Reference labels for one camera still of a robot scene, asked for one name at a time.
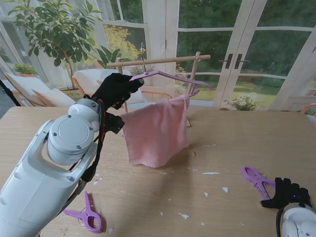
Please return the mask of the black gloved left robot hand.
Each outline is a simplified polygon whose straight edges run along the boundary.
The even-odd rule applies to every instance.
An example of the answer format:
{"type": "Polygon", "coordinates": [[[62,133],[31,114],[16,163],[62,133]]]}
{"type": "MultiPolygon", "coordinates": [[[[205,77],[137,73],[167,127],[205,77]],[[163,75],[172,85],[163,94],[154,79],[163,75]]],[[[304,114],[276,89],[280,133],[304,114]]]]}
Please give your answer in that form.
{"type": "Polygon", "coordinates": [[[91,98],[102,100],[105,110],[110,107],[118,110],[144,84],[143,79],[131,78],[132,76],[112,73],[103,80],[91,98]]]}

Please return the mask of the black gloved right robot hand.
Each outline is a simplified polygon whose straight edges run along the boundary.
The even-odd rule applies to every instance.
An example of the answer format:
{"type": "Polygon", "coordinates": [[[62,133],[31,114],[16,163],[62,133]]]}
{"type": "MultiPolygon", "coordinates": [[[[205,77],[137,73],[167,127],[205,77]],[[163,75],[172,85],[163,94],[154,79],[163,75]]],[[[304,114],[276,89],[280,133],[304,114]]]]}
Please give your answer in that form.
{"type": "Polygon", "coordinates": [[[303,203],[312,207],[309,191],[290,179],[275,178],[276,190],[272,199],[261,201],[265,208],[282,209],[290,203],[303,203]]]}

